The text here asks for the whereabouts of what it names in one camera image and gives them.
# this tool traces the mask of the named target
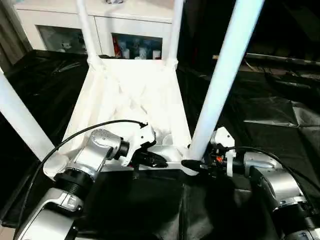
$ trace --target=white pvc pipe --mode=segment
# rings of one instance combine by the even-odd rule
[[[81,23],[81,27],[82,27],[82,34],[83,34],[83,39],[86,47],[86,52],[88,54],[88,62],[89,64],[99,65],[100,58],[97,55],[94,40],[92,38],[85,1],[76,0],[76,7],[77,7],[78,17]]]
[[[187,155],[201,160],[255,29],[264,0],[237,0]]]
[[[40,161],[55,147],[3,73],[0,73],[0,112]]]
[[[168,60],[177,60],[182,13],[185,0],[174,0]]]

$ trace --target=black tablecloth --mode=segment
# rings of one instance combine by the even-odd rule
[[[62,140],[84,82],[86,56],[33,51],[6,74],[54,144]],[[209,82],[179,67],[180,91],[193,133]],[[318,183],[320,167],[320,83],[300,77],[239,72],[219,126],[238,146],[255,146],[278,155]],[[1,224],[15,227],[25,183],[37,159],[1,116],[7,141],[1,148]],[[316,199],[307,183],[303,186]],[[27,212],[52,186],[39,176]],[[246,179],[188,177],[175,170],[102,173],[77,221],[82,236],[100,239],[273,239],[264,205],[252,196]]]

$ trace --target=black cable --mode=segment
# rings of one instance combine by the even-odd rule
[[[145,124],[145,123],[140,122],[140,121],[127,120],[127,119],[106,121],[106,122],[102,122],[102,123],[99,123],[99,124],[96,124],[96,125],[93,125],[93,126],[89,126],[89,127],[85,128],[85,129],[82,129],[82,130],[72,134],[71,136],[67,137],[64,141],[62,141],[58,146],[56,146],[54,149],[52,149],[45,156],[45,158],[42,160],[42,162],[39,164],[39,166],[35,170],[35,173],[34,173],[32,179],[31,179],[30,185],[28,187],[28,190],[27,190],[27,192],[25,194],[25,197],[24,197],[24,201],[23,201],[22,206],[21,206],[21,211],[20,211],[20,214],[19,214],[18,224],[17,224],[17,228],[14,231],[13,239],[16,238],[17,233],[19,231],[19,228],[21,227],[22,219],[23,219],[24,212],[26,210],[26,206],[27,206],[27,202],[28,202],[28,198],[29,198],[29,194],[30,194],[31,189],[32,189],[32,187],[34,185],[34,182],[35,182],[35,180],[36,180],[36,178],[37,178],[37,176],[39,174],[39,171],[43,168],[44,164],[52,156],[52,154],[54,154],[55,151],[57,151],[59,148],[61,148],[64,144],[66,144],[67,142],[69,142],[70,140],[72,140],[73,138],[75,138],[76,136],[78,136],[80,134],[83,134],[83,133],[85,133],[85,132],[87,132],[89,130],[92,130],[92,129],[95,129],[95,128],[98,128],[98,127],[101,127],[101,126],[105,126],[105,125],[109,125],[109,124],[116,124],[116,123],[134,123],[134,124],[139,124],[141,128],[143,128],[143,127],[148,125],[148,124]]]
[[[274,155],[271,152],[267,152],[265,150],[262,150],[260,148],[257,147],[252,147],[252,146],[232,146],[232,147],[226,147],[226,150],[246,150],[246,151],[253,151],[253,152],[258,152],[258,153],[263,153],[275,160],[277,160],[282,167],[287,170],[292,177],[294,178],[294,180],[296,181],[296,184],[298,185],[298,187],[300,188],[300,190],[302,191],[304,197],[306,198],[306,200],[313,206],[313,203],[310,199],[310,197],[308,196],[308,194],[306,193],[306,191],[302,188],[300,182],[297,180],[296,175],[298,175],[299,177],[305,179],[309,184],[311,184],[320,194],[320,187],[317,186],[317,184],[315,182],[313,182],[310,178],[308,178],[307,176],[305,176],[304,174],[302,174],[301,172],[299,172],[298,170],[292,168],[292,167],[288,167],[286,164],[284,164],[279,157],[277,157],[276,155]]]

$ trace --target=silver robot arm segment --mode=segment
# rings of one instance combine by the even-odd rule
[[[252,193],[262,197],[280,239],[320,240],[320,216],[292,171],[271,157],[272,154],[258,152],[257,148],[253,152],[253,147],[237,148],[234,142],[226,145],[230,144],[230,138],[226,131],[219,140],[211,141],[204,161],[183,160],[181,164],[214,178],[225,174],[232,177],[233,173],[244,175],[251,182]],[[230,154],[230,149],[240,152]]]
[[[127,156],[129,148],[130,144],[121,137],[104,129],[94,130],[65,171],[54,177],[55,188],[47,191],[20,227],[16,239],[75,239],[75,216],[82,211],[84,200],[105,161]]]

